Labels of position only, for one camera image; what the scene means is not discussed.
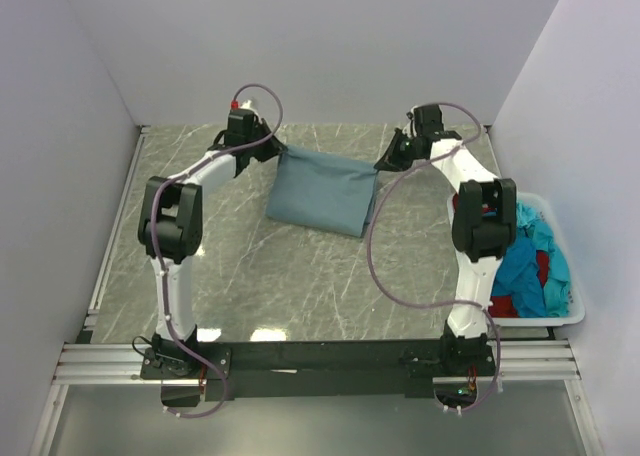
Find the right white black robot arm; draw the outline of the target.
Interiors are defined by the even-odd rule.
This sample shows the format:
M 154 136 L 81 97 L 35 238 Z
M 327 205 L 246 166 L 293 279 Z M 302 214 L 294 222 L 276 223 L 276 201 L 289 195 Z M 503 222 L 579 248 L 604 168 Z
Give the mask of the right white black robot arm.
M 436 168 L 455 191 L 451 199 L 451 238 L 458 261 L 455 298 L 445 332 L 455 338 L 478 339 L 487 333 L 488 308 L 495 275 L 517 233 L 517 188 L 500 178 L 467 149 L 483 134 L 467 139 L 447 130 L 442 103 L 413 107 L 404 128 L 394 136 L 374 168 L 406 177 L 427 165 Z

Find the grey blue t shirt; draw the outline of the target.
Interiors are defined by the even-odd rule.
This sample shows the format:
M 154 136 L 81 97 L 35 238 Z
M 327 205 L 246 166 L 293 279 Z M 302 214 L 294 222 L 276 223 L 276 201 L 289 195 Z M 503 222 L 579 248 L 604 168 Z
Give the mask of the grey blue t shirt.
M 265 215 L 361 238 L 372 217 L 377 182 L 370 162 L 288 146 L 279 156 Z

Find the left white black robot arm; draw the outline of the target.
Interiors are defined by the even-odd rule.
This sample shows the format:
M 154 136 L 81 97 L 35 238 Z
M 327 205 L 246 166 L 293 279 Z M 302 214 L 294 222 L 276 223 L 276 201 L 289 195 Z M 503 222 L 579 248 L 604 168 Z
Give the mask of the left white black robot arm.
M 204 235 L 203 202 L 238 177 L 255 160 L 263 163 L 285 151 L 251 100 L 234 101 L 227 127 L 202 157 L 169 176 L 154 176 L 145 187 L 138 241 L 150 258 L 156 279 L 158 322 L 155 335 L 176 341 L 165 353 L 164 365 L 176 377 L 193 375 L 200 364 L 192 298 L 193 257 Z

